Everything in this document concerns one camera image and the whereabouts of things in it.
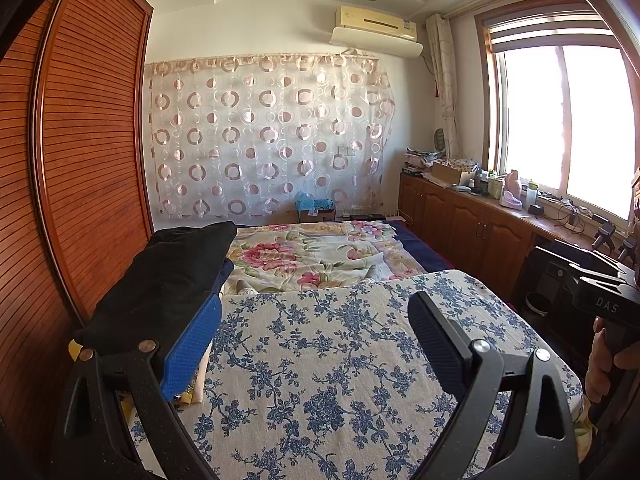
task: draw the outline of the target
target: bed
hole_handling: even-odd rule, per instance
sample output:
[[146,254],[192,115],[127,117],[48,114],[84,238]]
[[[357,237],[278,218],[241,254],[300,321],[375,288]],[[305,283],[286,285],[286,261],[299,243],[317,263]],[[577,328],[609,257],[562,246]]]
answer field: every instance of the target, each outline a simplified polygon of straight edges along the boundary
[[[579,416],[576,375],[526,322],[461,271],[229,295],[208,358],[204,401],[180,410],[217,475],[409,478],[456,405],[406,319],[407,300],[419,290],[472,338],[512,353],[547,348],[574,420]],[[500,394],[469,475],[486,464],[507,402]],[[162,474],[135,415],[130,429],[145,467]]]
[[238,228],[227,257],[235,269],[223,294],[331,288],[450,268],[399,221]]

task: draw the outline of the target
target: human hand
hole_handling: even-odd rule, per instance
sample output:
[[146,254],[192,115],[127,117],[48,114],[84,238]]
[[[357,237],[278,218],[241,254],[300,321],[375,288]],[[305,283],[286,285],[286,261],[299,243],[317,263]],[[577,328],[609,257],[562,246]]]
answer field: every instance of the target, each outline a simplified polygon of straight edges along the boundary
[[589,355],[589,370],[584,381],[584,389],[591,402],[600,402],[602,397],[609,393],[611,383],[608,374],[613,365],[622,370],[640,368],[640,342],[634,343],[612,357],[605,343],[607,329],[604,319],[601,317],[595,319],[593,331],[595,335],[591,355]]

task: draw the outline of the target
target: wall outlet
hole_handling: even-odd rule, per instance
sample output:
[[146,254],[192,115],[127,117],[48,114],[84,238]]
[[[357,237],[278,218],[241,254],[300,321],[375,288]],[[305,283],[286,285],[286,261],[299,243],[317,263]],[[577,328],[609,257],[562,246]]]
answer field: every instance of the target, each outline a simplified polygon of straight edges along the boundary
[[351,146],[338,146],[338,155],[341,156],[354,156],[355,152]]

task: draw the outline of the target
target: cardboard box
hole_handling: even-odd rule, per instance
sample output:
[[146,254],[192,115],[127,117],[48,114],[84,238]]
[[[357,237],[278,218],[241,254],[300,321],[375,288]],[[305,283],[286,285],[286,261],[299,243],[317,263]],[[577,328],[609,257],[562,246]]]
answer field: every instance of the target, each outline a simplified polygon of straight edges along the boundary
[[444,166],[439,162],[433,163],[431,174],[434,177],[443,180],[444,182],[449,182],[450,184],[457,184],[460,186],[467,186],[469,184],[469,179],[476,176],[476,174],[472,171],[455,170],[454,168]]
[[301,224],[309,222],[333,222],[335,221],[335,209],[315,209],[312,211],[299,211],[298,220]]

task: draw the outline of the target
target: circle pattern curtain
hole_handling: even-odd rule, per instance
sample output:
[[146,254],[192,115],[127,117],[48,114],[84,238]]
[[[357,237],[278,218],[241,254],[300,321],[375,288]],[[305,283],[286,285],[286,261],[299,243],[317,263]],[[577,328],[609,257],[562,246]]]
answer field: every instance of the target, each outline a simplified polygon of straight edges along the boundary
[[242,223],[295,209],[300,191],[374,212],[395,112],[379,59],[278,54],[149,67],[161,212]]

